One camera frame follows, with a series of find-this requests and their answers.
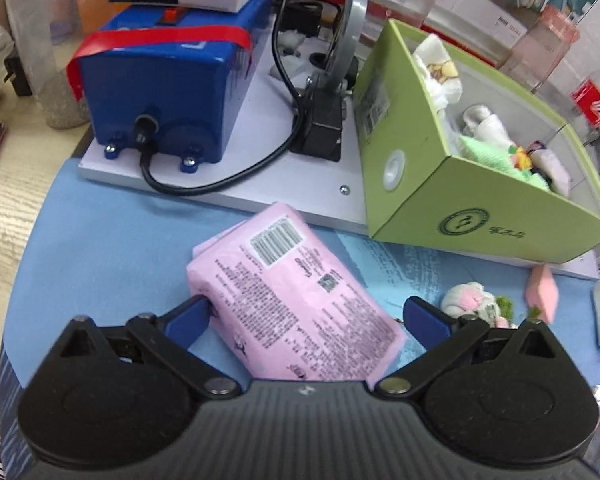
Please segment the pink white sock ball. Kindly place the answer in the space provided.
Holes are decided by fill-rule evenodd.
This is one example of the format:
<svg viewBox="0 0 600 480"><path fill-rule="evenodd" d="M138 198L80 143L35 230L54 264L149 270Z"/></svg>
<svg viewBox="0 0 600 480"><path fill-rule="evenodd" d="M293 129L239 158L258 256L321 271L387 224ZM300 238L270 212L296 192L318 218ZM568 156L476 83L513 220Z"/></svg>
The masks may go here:
<svg viewBox="0 0 600 480"><path fill-rule="evenodd" d="M483 284L469 282L450 288L443 296L440 309L451 318L475 315L494 328L516 328L513 301L494 296Z"/></svg>

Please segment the clear jar with sand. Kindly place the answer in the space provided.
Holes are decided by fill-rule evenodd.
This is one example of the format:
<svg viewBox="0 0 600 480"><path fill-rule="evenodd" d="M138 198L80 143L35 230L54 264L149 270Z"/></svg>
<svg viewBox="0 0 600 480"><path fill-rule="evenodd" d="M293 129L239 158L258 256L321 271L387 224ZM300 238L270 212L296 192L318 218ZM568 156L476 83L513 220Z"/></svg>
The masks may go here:
<svg viewBox="0 0 600 480"><path fill-rule="evenodd" d="M65 130L87 123L66 66L81 40L76 0L5 0L24 74L46 125Z"/></svg>

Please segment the pink printed tissue pack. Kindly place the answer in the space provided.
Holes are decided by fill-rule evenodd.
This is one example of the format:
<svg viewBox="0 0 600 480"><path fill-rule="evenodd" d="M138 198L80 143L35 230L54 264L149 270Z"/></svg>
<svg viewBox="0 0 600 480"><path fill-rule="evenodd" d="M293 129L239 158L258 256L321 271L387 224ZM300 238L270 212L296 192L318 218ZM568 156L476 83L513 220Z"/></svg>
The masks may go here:
<svg viewBox="0 0 600 480"><path fill-rule="evenodd" d="M254 378L375 385L406 343L398 322L286 204L197 246L186 274Z"/></svg>

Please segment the pink clear bottle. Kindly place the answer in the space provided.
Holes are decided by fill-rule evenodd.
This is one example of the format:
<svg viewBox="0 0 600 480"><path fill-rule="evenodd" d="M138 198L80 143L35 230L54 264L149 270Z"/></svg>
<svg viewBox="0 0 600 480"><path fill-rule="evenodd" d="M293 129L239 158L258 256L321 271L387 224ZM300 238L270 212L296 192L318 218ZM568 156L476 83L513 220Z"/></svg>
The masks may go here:
<svg viewBox="0 0 600 480"><path fill-rule="evenodd" d="M580 32L568 16L547 6L513 46L500 71L535 92L579 39Z"/></svg>

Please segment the white cloth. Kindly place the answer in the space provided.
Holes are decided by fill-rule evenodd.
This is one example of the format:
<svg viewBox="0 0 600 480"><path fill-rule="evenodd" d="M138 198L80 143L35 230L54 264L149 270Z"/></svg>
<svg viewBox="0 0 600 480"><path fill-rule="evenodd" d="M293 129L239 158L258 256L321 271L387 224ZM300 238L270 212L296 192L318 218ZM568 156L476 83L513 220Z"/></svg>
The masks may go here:
<svg viewBox="0 0 600 480"><path fill-rule="evenodd" d="M430 34L422 40L413 58L436 112L460 102L463 94L460 72L437 35Z"/></svg>

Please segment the green towel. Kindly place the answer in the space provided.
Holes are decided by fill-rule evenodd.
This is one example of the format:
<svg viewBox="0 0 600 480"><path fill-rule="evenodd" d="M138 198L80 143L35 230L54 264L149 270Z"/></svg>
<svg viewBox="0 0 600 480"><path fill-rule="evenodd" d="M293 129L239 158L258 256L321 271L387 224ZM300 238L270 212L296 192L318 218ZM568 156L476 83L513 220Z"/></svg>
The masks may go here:
<svg viewBox="0 0 600 480"><path fill-rule="evenodd" d="M458 137L458 144L460 144L460 154L472 162L486 166L500 174L505 174L507 177L530 184L535 188L544 191L550 189L550 186L538 174L532 174L529 169L517 169L505 148L498 148L462 134Z"/></svg>

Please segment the grey purple cloth bundle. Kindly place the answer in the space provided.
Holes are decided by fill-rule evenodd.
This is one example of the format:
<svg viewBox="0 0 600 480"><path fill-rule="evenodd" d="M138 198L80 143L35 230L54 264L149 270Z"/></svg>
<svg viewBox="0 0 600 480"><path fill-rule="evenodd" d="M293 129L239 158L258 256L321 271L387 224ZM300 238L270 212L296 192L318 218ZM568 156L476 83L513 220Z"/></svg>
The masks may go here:
<svg viewBox="0 0 600 480"><path fill-rule="evenodd" d="M571 176L558 156L544 143L535 141L527 148L532 167L538 172L550 189L562 197L568 198L571 193Z"/></svg>

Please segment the metal lever stand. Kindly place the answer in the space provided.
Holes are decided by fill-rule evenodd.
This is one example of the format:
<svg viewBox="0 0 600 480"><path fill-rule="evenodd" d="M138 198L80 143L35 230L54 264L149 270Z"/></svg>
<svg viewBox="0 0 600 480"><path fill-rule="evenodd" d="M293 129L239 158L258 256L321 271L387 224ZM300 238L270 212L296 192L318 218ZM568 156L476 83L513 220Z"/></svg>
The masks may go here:
<svg viewBox="0 0 600 480"><path fill-rule="evenodd" d="M344 0L342 15L325 68L316 73L304 92L304 114L299 122L299 153L339 162L343 128L344 84L355 57L365 22L367 0Z"/></svg>

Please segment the blue machine box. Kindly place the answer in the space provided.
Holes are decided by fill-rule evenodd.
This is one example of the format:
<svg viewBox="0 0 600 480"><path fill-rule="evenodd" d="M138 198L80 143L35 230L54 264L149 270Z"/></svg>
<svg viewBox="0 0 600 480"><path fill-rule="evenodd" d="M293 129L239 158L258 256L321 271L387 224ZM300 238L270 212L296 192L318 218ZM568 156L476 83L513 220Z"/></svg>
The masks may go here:
<svg viewBox="0 0 600 480"><path fill-rule="evenodd" d="M219 162L268 44L273 0L236 14L130 6L67 65L108 159L143 143L184 162Z"/></svg>

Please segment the pink sponge block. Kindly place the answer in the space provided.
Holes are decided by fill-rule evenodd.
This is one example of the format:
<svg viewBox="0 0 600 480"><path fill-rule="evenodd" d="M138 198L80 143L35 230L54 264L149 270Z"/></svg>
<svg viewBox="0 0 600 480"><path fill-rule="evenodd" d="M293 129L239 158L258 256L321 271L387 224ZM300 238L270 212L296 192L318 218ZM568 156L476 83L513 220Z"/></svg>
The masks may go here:
<svg viewBox="0 0 600 480"><path fill-rule="evenodd" d="M559 292L549 266L542 264L531 270L524 296L530 313L546 324L554 323Z"/></svg>

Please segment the blue printed table mat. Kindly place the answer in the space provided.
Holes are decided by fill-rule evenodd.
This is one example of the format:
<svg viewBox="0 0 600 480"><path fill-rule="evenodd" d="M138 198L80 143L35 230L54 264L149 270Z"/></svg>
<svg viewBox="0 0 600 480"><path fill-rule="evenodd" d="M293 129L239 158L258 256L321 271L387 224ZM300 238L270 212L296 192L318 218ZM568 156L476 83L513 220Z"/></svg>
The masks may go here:
<svg viewBox="0 0 600 480"><path fill-rule="evenodd" d="M6 313L0 357L1 459L19 478L31 456L16 405L66 325L78 315L115 326L161 314L189 296L194 248L242 221L234 210L100 185L68 160L48 192L24 250ZM390 315L411 296L437 304L452 286L478 282L526 314L528 271L433 249L382 244L329 229L324 245Z"/></svg>

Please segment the cola bottle red label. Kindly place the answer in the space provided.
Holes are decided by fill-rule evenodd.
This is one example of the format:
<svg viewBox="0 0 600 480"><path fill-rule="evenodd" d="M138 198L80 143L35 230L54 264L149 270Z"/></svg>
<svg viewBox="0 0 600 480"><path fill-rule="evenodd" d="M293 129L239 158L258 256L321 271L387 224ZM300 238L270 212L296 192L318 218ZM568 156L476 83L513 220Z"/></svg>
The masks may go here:
<svg viewBox="0 0 600 480"><path fill-rule="evenodd" d="M600 126L600 69L590 73L570 94L576 107L594 128Z"/></svg>

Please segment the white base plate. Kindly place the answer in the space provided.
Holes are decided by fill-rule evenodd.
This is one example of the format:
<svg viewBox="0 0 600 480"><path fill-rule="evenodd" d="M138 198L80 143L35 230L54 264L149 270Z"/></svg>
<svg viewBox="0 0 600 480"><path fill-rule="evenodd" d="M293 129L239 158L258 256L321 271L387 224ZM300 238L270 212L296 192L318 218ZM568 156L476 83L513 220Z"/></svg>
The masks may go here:
<svg viewBox="0 0 600 480"><path fill-rule="evenodd" d="M194 174L186 174L180 170L177 157L157 155L151 164L154 176L173 185L205 185L234 174L279 146L285 140L292 111L284 85L268 74L272 65L271 48L265 47L220 162L204 164ZM347 110L342 138L339 162L286 153L248 180L196 200L248 212L283 202L314 226L365 235L362 166L353 110ZM116 159L106 158L104 151L102 145L91 142L79 162L82 177L134 190L150 189L140 172L138 151L123 150Z"/></svg>

